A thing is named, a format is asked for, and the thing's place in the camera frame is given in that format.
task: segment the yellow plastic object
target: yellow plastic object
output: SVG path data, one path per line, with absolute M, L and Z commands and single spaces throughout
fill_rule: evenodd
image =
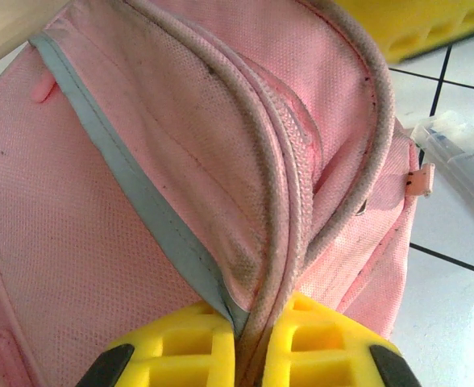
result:
M 376 344 L 399 354 L 368 328 L 295 293 L 272 330 L 262 386 L 383 386 L 369 350 Z
M 369 32 L 388 62 L 474 33 L 474 0 L 336 0 Z
M 233 387 L 230 323 L 204 302 L 166 315 L 114 341 L 135 347 L 116 387 Z

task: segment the stitching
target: stitching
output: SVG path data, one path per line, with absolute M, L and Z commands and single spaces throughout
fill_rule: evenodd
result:
M 120 156 L 123 157 L 123 159 L 126 161 L 127 163 L 127 166 L 129 167 L 129 169 L 135 174 L 135 176 L 137 177 L 137 172 L 131 167 L 131 163 L 129 162 L 129 160 L 126 158 L 126 156 L 124 155 L 122 149 L 119 147 L 119 145 L 117 144 L 117 142 L 115 141 L 114 137 L 112 136 L 112 134 L 110 133 L 110 131 L 106 128 L 106 126 L 104 125 L 103 121 L 101 120 L 101 117 L 99 116 L 98 112 L 96 111 L 96 109 L 94 108 L 94 106 L 90 103 L 90 100 L 86 97 L 86 95 L 83 93 L 83 90 L 81 89 L 81 87 L 79 86 L 79 84 L 76 82 L 76 79 L 74 79 L 74 76 L 72 75 L 72 73 L 70 72 L 69 70 L 69 67 L 66 65 L 66 63 L 63 61 L 63 58 L 61 57 L 60 53 L 56 50 L 56 48 L 54 47 L 54 44 L 52 44 L 52 40 L 50 37 L 48 37 L 47 35 L 43 34 L 42 35 L 43 38 L 44 38 L 44 41 L 45 43 L 54 51 L 54 53 L 56 54 L 56 57 L 57 59 L 61 62 L 61 64 L 64 66 L 65 70 L 67 71 L 67 74 L 69 75 L 71 81 L 73 82 L 73 84 L 77 87 L 78 91 L 80 92 L 81 96 L 83 97 L 84 101 L 89 105 L 90 109 L 93 111 L 94 115 L 96 116 L 96 118 L 98 119 L 98 123 L 101 125 L 101 127 L 105 130 L 106 134 L 110 137 L 110 139 L 112 140 L 112 142 L 114 143 L 115 147 L 118 149 L 119 151 L 119 154 Z M 159 211 L 161 212 L 161 214 L 163 216 L 165 216 L 169 222 L 169 224 L 174 228 L 174 231 L 177 233 L 178 236 L 180 236 L 180 238 L 185 242 L 185 246 L 191 251 L 193 252 L 197 258 L 199 259 L 199 261 L 202 263 L 202 265 L 210 272 L 212 273 L 212 270 L 207 266 L 207 263 L 205 262 L 205 257 L 202 257 L 202 253 L 197 249 L 195 248 L 194 246 L 191 245 L 191 243 L 189 243 L 187 241 L 187 239 L 182 235 L 181 231 L 173 224 L 173 220 L 171 219 L 170 215 L 169 214 L 166 214 L 164 212 L 164 209 L 158 204 L 158 201 L 153 197 L 152 193 L 149 191 L 148 187 L 137 177 L 137 181 L 143 186 L 143 188 L 148 192 L 150 193 L 150 197 L 151 199 L 154 201 L 154 203 L 156 204 L 156 207 L 159 209 Z M 216 276 L 213 276 L 213 278 L 216 280 L 216 282 L 222 286 L 224 288 L 224 285 L 219 281 L 219 279 L 216 277 Z

